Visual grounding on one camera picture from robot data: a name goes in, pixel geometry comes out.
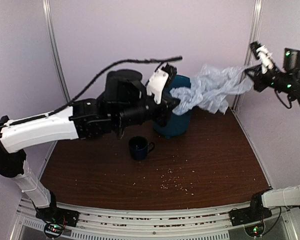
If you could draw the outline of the teal plastic trash bin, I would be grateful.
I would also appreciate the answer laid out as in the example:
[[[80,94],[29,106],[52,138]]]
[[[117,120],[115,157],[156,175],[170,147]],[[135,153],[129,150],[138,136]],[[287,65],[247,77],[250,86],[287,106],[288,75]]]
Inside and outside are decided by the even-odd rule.
[[[177,74],[173,79],[172,83],[164,89],[165,93],[169,93],[173,88],[191,88],[190,78],[184,75]],[[155,132],[159,135],[164,136],[166,139],[177,137],[186,132],[192,116],[192,111],[184,113],[183,115],[171,114],[169,121],[165,127],[161,127],[155,122],[152,126]]]

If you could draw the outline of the translucent blue trash bag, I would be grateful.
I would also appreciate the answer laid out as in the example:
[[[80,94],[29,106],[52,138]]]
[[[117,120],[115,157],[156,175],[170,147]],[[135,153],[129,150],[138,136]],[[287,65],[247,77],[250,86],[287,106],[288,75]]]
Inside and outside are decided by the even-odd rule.
[[[219,68],[203,65],[190,78],[190,87],[173,87],[169,91],[172,97],[180,100],[172,112],[181,116],[194,107],[199,107],[211,114],[225,114],[229,107],[227,96],[241,95],[253,88],[253,81],[249,77],[241,79],[244,70],[243,66]]]

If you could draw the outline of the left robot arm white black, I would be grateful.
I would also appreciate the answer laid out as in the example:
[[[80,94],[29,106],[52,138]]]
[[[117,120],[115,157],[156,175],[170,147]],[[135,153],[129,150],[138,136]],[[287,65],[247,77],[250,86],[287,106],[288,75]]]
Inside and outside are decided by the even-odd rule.
[[[12,120],[0,119],[0,175],[11,178],[51,222],[62,218],[54,194],[32,173],[25,148],[60,140],[89,139],[107,133],[121,138],[125,128],[152,120],[165,126],[179,100],[164,89],[175,78],[171,65],[156,69],[147,84],[135,70],[110,71],[104,92],[60,110]]]

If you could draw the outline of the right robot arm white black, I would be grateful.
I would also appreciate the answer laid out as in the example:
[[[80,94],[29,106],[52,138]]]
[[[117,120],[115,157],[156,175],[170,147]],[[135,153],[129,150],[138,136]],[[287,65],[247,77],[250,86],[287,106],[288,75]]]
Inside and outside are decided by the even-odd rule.
[[[283,70],[280,70],[272,58],[272,53],[265,45],[255,41],[250,50],[260,64],[244,70],[253,82],[253,89],[261,93],[272,88],[278,100],[287,108],[297,101],[300,107],[300,50],[285,48]],[[249,220],[258,220],[266,209],[273,207],[300,208],[300,185],[281,189],[270,189],[255,194],[251,206],[246,210]]]

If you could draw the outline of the dark blue mug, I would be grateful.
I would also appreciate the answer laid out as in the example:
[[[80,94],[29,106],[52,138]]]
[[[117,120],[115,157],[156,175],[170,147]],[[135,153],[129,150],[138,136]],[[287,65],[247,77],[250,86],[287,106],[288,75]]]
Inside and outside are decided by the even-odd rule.
[[[154,142],[148,142],[145,137],[134,136],[128,141],[130,157],[135,161],[143,161],[155,149]]]

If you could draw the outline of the aluminium corner post right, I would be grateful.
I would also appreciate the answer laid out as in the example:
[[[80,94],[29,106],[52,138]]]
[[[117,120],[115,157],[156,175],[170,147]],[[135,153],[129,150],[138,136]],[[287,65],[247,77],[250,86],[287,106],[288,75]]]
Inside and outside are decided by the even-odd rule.
[[[261,24],[262,24],[262,13],[263,13],[263,6],[264,1],[263,0],[255,0],[254,1],[254,10],[253,10],[253,16],[250,26],[250,34],[247,44],[247,50],[245,54],[244,59],[244,65],[246,67],[250,66],[253,60],[253,53],[250,49],[250,43],[258,41],[261,31]],[[243,103],[245,94],[236,95],[232,104],[232,111],[235,114],[238,114],[240,111],[240,106]]]

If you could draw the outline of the aluminium corner post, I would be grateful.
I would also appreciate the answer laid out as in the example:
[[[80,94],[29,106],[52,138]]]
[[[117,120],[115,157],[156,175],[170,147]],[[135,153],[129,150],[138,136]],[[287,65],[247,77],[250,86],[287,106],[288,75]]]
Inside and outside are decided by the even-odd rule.
[[[254,10],[253,10],[253,16],[250,26],[250,34],[247,44],[247,50],[245,54],[244,59],[244,65],[246,67],[250,66],[253,60],[253,53],[250,49],[250,43],[258,41],[261,31],[261,24],[262,24],[262,13],[263,13],[263,6],[264,1],[263,0],[255,0],[254,1]],[[245,94],[236,95],[232,104],[232,111],[235,114],[238,114],[240,111],[240,106],[243,103]]]
[[[57,78],[61,87],[61,92],[63,94],[63,97],[65,101],[68,103],[71,98],[69,94],[69,90],[65,81],[64,72],[61,64],[60,54],[58,50],[57,45],[57,39],[54,29],[54,23],[53,23],[53,16],[51,11],[51,1],[50,0],[43,0],[42,1],[43,6],[43,14],[45,17],[47,32],[49,36],[52,56],[53,56],[53,62],[57,73]]]

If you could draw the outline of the aluminium front rail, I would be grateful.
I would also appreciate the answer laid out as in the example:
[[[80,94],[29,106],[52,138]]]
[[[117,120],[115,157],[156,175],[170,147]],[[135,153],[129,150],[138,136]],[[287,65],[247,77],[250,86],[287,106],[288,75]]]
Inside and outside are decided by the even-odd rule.
[[[233,225],[230,211],[248,202],[181,210],[114,210],[59,202],[59,207],[77,211],[75,227],[67,226],[61,240],[252,240],[248,231],[265,227],[261,240],[297,240],[287,209],[273,208],[272,217]]]

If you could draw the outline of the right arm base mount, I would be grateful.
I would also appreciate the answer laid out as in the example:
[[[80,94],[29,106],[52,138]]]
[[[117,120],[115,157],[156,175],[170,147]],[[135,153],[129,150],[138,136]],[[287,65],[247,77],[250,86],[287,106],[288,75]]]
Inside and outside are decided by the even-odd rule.
[[[259,238],[266,233],[265,220],[271,217],[271,210],[264,207],[260,209],[255,209],[251,206],[233,208],[229,212],[232,226],[243,226],[245,233],[251,238]]]

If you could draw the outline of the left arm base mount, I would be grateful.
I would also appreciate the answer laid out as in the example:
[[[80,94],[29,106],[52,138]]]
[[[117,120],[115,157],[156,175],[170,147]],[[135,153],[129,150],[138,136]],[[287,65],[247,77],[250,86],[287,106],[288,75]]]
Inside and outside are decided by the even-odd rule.
[[[43,233],[48,239],[55,240],[66,227],[76,227],[80,213],[64,208],[35,208],[35,217],[44,222]]]

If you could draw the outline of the aluminium corner post left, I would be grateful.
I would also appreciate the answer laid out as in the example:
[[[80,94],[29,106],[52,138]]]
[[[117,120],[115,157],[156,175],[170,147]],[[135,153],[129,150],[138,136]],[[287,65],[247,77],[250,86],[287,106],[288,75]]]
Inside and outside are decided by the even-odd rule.
[[[57,78],[61,87],[61,92],[63,94],[63,97],[65,101],[68,103],[71,98],[69,94],[69,90],[65,81],[64,72],[61,64],[60,54],[58,50],[57,45],[57,39],[54,29],[54,23],[53,23],[53,16],[51,11],[51,1],[50,0],[43,0],[42,1],[43,6],[43,14],[45,17],[47,32],[49,36],[52,56],[53,56],[53,62],[57,73]]]

